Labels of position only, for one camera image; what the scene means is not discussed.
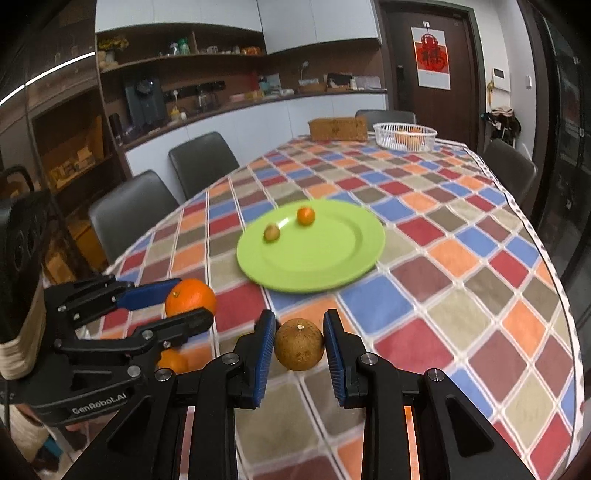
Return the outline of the tan longan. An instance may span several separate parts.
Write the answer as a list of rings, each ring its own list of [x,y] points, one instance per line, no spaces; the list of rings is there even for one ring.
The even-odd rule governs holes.
[[[263,239],[266,242],[274,242],[280,238],[280,227],[274,223],[271,223],[266,226],[266,229],[263,231]]]
[[[315,323],[294,318],[280,325],[274,339],[274,353],[283,367],[291,371],[307,371],[321,361],[325,340]]]

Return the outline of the black coffee machine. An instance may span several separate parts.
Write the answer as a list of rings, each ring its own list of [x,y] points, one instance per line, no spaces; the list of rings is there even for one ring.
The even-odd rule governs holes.
[[[125,97],[132,125],[142,133],[166,123],[167,110],[157,77],[125,82]]]

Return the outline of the dark chair right side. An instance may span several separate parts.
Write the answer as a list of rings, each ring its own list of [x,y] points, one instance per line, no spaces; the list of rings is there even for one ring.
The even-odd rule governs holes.
[[[537,166],[500,139],[488,144],[483,160],[515,201],[522,205],[536,179]]]

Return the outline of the large orange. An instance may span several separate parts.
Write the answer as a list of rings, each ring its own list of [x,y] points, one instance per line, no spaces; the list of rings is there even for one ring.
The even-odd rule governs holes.
[[[165,299],[164,308],[167,317],[199,308],[214,315],[217,311],[217,299],[211,287],[198,279],[188,278],[172,288]]]

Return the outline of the dark brown door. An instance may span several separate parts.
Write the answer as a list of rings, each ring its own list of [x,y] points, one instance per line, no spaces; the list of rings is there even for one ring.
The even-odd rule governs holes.
[[[449,1],[377,1],[390,107],[444,140],[484,144],[485,65],[474,9]]]

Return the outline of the dark chair table end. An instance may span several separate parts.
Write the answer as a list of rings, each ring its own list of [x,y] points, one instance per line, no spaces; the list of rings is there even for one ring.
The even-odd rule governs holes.
[[[374,126],[379,123],[417,123],[416,115],[413,112],[401,110],[363,109],[356,112],[356,117],[363,117],[366,119],[369,132],[373,132]]]

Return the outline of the green plate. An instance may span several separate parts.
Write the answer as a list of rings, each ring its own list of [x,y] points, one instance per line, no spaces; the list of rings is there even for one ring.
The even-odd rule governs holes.
[[[315,222],[297,223],[297,210],[315,210]],[[263,239],[266,226],[280,238]],[[374,268],[386,244],[385,228],[371,211],[354,203],[317,199],[284,204],[250,222],[236,246],[238,266],[264,288],[315,293],[344,286]]]

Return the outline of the orange fruit in basket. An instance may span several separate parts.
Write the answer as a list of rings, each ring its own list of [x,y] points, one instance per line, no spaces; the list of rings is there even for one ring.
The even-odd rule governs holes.
[[[409,152],[418,152],[423,145],[423,133],[420,130],[399,130],[394,133],[394,139],[401,148]]]

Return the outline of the dark chair near left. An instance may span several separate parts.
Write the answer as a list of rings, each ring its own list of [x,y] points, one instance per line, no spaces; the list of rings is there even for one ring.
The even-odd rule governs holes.
[[[89,218],[110,264],[179,203],[152,170],[121,183],[89,208]]]

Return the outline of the small orange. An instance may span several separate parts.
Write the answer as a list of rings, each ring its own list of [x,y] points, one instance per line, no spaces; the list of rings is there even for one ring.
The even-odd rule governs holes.
[[[301,226],[308,227],[315,222],[315,210],[311,207],[304,206],[297,210],[297,223]]]
[[[187,358],[181,352],[170,348],[161,352],[157,368],[169,369],[175,374],[183,374],[189,370],[189,365]]]

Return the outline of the white plastic basket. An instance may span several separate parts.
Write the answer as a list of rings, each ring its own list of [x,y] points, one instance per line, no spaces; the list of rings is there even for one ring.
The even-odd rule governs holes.
[[[401,122],[377,123],[374,133],[380,147],[407,153],[431,152],[438,135],[433,128]]]

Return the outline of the checkered colourful tablecloth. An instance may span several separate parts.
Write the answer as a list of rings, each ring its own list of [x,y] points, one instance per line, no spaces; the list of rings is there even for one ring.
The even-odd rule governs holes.
[[[235,257],[240,233],[276,207],[318,198],[383,222],[376,267],[311,295],[249,281]],[[183,349],[193,368],[231,351],[263,309],[317,323],[335,309],[397,367],[444,370],[535,477],[560,477],[579,448],[583,365],[568,298],[525,215],[464,147],[406,155],[372,142],[291,140],[136,235],[110,272],[136,284],[190,277],[211,286],[214,328]]]

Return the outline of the red white door calendar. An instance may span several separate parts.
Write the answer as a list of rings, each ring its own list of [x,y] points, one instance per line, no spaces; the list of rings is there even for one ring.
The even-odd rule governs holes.
[[[445,32],[430,28],[411,28],[418,86],[438,90],[451,90],[448,45]]]

